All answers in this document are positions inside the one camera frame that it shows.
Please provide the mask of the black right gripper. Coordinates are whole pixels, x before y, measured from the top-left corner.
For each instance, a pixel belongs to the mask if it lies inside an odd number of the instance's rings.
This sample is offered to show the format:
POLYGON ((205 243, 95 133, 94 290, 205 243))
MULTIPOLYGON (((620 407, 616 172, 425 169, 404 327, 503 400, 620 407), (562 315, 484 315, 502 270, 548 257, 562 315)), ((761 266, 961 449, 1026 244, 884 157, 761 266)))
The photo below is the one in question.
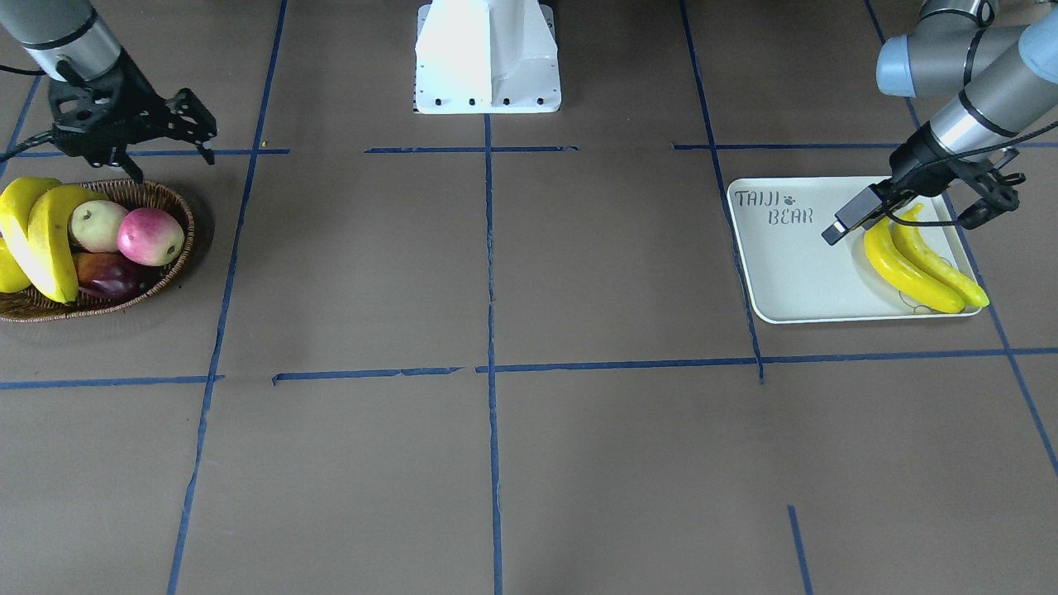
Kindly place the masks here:
POLYGON ((167 138, 195 147, 207 164, 215 163, 209 143, 217 121, 189 88, 163 98, 127 54, 94 79, 52 79, 48 89, 53 126, 50 143, 69 157, 92 166, 122 166, 135 184, 145 175, 128 155, 129 146, 167 138))

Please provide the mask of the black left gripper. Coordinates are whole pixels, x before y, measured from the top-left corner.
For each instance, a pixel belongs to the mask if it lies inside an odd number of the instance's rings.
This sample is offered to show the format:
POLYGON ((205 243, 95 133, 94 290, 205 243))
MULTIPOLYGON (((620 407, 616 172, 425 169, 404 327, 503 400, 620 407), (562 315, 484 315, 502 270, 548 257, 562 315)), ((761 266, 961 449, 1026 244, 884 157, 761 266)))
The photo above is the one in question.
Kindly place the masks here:
POLYGON ((952 220, 922 221, 912 226, 955 226, 966 230, 985 226, 998 216, 1020 208, 1016 186, 1027 177, 1021 173, 1003 174, 1000 169, 1017 157, 1013 147, 983 147, 966 155, 950 154, 941 146, 928 124, 910 136, 902 146, 889 156, 892 176, 878 186, 867 186, 846 204, 839 208, 834 221, 821 234, 834 247, 857 229, 868 230, 880 219, 907 226, 897 211, 917 197, 933 198, 962 182, 978 199, 952 220))

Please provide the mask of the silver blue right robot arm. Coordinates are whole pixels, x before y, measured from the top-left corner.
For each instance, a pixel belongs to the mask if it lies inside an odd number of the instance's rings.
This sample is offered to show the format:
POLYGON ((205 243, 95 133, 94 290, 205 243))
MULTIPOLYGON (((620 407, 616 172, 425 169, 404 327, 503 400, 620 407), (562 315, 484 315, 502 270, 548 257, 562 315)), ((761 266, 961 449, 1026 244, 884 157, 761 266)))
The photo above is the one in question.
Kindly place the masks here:
POLYGON ((167 138, 195 147, 208 165, 217 121, 188 88, 163 98, 89 1, 3 1, 2 26, 48 76, 53 123, 2 154, 2 161, 50 144, 92 167, 144 174, 130 146, 167 138))

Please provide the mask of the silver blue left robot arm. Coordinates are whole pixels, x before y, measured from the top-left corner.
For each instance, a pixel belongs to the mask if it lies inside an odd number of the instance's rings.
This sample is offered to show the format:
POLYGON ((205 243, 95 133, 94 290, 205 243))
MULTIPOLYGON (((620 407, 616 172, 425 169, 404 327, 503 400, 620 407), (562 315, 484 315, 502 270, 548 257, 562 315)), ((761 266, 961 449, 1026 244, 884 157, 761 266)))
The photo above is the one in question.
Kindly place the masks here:
POLYGON ((1015 158, 1032 125, 1057 102, 1057 15, 996 28, 997 1, 926 1, 910 34, 884 41, 878 89, 891 97, 950 98, 889 155, 889 176, 857 193, 823 231, 829 245, 857 229, 896 219, 914 198, 961 181, 978 200, 955 226, 970 230, 1019 208, 1021 174, 1002 174, 989 156, 1015 158))

